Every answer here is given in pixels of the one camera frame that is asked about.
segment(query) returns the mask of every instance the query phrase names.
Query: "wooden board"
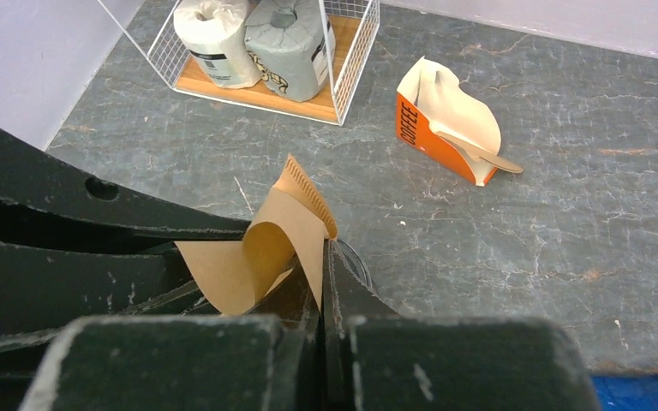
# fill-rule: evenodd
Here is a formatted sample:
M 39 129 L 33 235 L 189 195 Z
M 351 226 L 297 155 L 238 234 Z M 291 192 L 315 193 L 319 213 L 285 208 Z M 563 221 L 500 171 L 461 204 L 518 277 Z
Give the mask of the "wooden board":
M 344 60 L 349 54 L 352 40 L 359 27 L 359 19 L 330 15 L 329 20 L 334 27 L 334 35 L 337 38 L 337 48 L 334 57 L 334 78 L 344 65 Z M 214 85 L 198 67 L 198 63 L 192 57 L 188 57 L 180 77 L 176 82 L 176 88 L 185 92 L 193 92 L 208 97 L 215 97 L 235 101 L 237 103 L 257 105 L 267 109 L 280 110 L 300 116 L 312 117 L 325 122 L 338 122 L 337 112 L 334 110 L 332 94 L 329 83 L 314 98 L 303 103 L 281 98 L 271 92 L 263 81 L 259 81 L 253 87 L 240 90 L 223 89 Z

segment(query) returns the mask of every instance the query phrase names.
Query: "toilet paper roll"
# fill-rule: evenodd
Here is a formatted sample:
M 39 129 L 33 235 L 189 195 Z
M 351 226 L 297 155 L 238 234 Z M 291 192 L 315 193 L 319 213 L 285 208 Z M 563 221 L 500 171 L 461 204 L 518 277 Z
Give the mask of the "toilet paper roll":
M 261 78 L 291 100 L 309 100 L 326 85 L 335 45 L 332 25 L 321 19 L 317 0 L 263 1 L 246 20 L 246 48 Z
M 260 80 L 243 42 L 247 15 L 248 0 L 183 0 L 175 9 L 175 33 L 216 86 L 251 87 Z

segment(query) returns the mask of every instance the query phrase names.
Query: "wire basket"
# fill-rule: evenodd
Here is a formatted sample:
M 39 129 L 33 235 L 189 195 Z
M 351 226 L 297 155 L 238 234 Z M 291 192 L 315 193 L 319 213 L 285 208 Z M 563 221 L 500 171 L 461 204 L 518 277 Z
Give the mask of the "wire basket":
M 318 96 L 297 103 L 281 98 L 259 82 L 249 89 L 214 86 L 194 66 L 188 49 L 177 37 L 172 13 L 181 0 L 146 0 L 125 27 L 103 0 L 97 0 L 124 35 L 137 47 L 165 84 L 176 92 L 238 104 L 320 122 L 343 125 L 380 28 L 380 0 L 316 0 L 322 17 L 332 22 L 337 46 L 329 64 L 329 83 Z

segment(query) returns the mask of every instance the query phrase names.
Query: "white wall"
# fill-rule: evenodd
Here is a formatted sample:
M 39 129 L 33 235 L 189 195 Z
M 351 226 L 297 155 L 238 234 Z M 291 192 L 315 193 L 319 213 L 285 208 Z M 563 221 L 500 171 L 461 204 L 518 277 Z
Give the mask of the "white wall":
M 0 127 L 45 149 L 121 33 L 96 0 L 0 0 Z
M 383 0 L 382 3 L 658 58 L 658 1 Z

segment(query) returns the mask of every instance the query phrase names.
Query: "stone surface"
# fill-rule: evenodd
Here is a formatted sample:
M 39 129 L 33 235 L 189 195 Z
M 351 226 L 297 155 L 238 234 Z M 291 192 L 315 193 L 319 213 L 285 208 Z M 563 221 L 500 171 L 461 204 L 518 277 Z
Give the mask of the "stone surface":
M 488 104 L 522 175 L 473 187 L 395 138 L 422 56 Z M 657 60 L 383 7 L 339 128 L 173 92 L 123 39 L 49 153 L 244 218 L 292 153 L 399 312 L 542 316 L 596 371 L 658 370 Z

